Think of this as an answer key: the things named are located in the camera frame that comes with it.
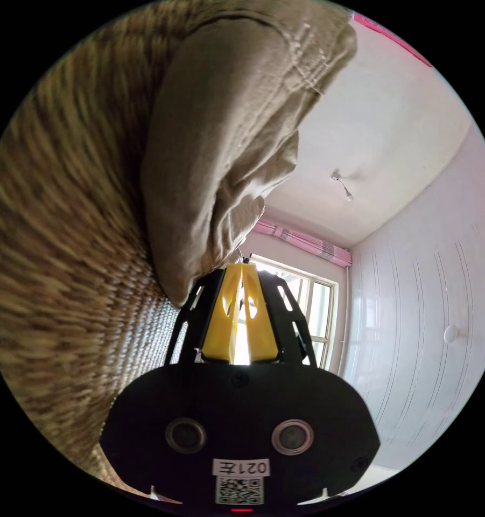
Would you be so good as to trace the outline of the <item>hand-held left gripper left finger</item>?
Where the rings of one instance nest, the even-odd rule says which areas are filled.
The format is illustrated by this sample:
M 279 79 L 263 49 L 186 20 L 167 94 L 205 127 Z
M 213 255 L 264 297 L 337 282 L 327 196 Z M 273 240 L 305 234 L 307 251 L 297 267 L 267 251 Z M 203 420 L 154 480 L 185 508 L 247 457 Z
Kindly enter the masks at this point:
M 229 264 L 215 299 L 201 353 L 206 361 L 234 362 L 242 263 Z

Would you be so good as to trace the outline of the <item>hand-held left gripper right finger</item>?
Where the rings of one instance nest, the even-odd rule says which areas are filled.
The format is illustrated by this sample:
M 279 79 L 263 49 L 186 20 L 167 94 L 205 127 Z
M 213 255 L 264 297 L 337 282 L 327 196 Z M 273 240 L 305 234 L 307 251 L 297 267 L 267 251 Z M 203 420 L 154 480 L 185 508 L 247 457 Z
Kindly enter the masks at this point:
M 275 361 L 278 347 L 255 265 L 242 264 L 242 284 L 249 360 Z

